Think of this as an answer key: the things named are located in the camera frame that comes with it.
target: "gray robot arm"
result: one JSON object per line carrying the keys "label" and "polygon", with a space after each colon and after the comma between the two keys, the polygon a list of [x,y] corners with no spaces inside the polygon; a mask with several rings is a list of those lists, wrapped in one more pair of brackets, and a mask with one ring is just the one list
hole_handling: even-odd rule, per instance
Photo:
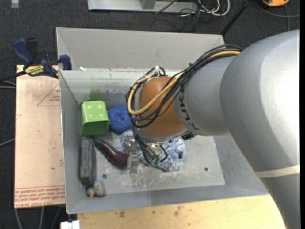
{"label": "gray robot arm", "polygon": [[300,228],[299,38],[282,33],[207,64],[174,102],[191,132],[231,133],[290,229]]}

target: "green foam cube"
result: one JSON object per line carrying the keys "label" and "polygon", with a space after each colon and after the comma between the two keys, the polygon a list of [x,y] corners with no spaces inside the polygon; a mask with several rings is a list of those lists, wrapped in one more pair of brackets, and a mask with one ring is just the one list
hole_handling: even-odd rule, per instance
{"label": "green foam cube", "polygon": [[109,129],[106,104],[103,101],[87,101],[81,104],[82,134],[104,134]]}

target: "blue sponge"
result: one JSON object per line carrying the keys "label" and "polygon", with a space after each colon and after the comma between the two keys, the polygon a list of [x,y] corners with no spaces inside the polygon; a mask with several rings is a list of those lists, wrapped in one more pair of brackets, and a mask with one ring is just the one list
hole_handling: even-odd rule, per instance
{"label": "blue sponge", "polygon": [[126,106],[115,106],[108,110],[108,118],[110,120],[109,128],[117,133],[121,134],[127,131],[131,126],[131,120],[128,116]]}

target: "cardboard sheet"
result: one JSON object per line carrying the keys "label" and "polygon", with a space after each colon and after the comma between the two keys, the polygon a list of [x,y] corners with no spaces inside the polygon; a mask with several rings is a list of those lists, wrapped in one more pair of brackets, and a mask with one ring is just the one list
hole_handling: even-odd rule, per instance
{"label": "cardboard sheet", "polygon": [[15,148],[14,207],[64,204],[58,79],[17,78]]}

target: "black wire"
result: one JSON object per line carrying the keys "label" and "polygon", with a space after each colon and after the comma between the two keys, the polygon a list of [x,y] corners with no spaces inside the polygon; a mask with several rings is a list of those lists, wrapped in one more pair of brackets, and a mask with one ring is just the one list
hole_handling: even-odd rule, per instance
{"label": "black wire", "polygon": [[156,12],[155,14],[161,13],[164,10],[166,10],[167,8],[169,8],[174,2],[176,2],[177,0],[173,0],[172,2],[170,2],[168,5],[166,5],[163,9],[159,10],[158,12]]}
{"label": "black wire", "polygon": [[[139,118],[138,116],[132,116],[130,115],[131,117],[131,120],[132,120],[132,123],[137,127],[137,128],[144,128],[144,127],[147,127],[149,126],[152,122],[154,122],[156,120],[157,117],[161,116],[160,115],[160,111],[161,109],[163,108],[163,106],[167,103],[167,101],[173,96],[173,94],[178,90],[180,89],[181,86],[183,86],[186,82],[188,82],[188,80],[191,78],[191,76],[196,72],[198,71],[200,68],[202,68],[203,66],[205,66],[206,64],[208,64],[209,62],[211,61],[214,61],[216,59],[219,59],[219,58],[223,58],[223,57],[228,57],[228,56],[232,56],[231,54],[224,54],[224,55],[219,55],[219,56],[215,56],[213,58],[209,58],[211,55],[217,53],[217,52],[224,52],[224,51],[227,51],[228,45],[224,46],[219,46],[213,50],[210,50],[208,52],[206,52],[205,54],[203,54],[194,64],[191,64],[190,67],[188,67],[187,69],[185,69],[184,71],[180,72],[182,73],[182,76],[177,80],[177,82],[173,85],[173,87],[168,91],[168,93],[166,94],[166,96],[162,99],[161,103],[159,104],[159,106],[153,111],[151,112],[150,114],[148,114],[147,116],[145,117],[141,117]],[[238,47],[236,46],[232,46],[231,50],[234,49],[234,50],[237,50],[237,51],[240,51],[238,49]],[[149,120],[149,122],[147,122],[146,124],[144,125],[138,125],[136,122],[140,122],[140,121],[143,121],[143,120]]]}
{"label": "black wire", "polygon": [[163,159],[160,160],[160,163],[161,163],[161,162],[163,162],[164,160],[167,159],[168,154],[167,154],[166,150],[164,149],[164,147],[163,147],[162,145],[160,145],[160,148],[161,148],[161,149],[163,150],[163,152],[165,153],[165,157],[164,157]]}
{"label": "black wire", "polygon": [[296,17],[299,17],[300,14],[296,14],[296,15],[279,15],[279,14],[275,14],[275,13],[270,13],[268,12],[267,10],[264,10],[261,6],[259,6],[256,2],[254,2],[255,5],[262,11],[264,11],[265,13],[267,14],[270,14],[270,15],[273,15],[273,16],[276,16],[276,17],[280,17],[280,18],[296,18]]}

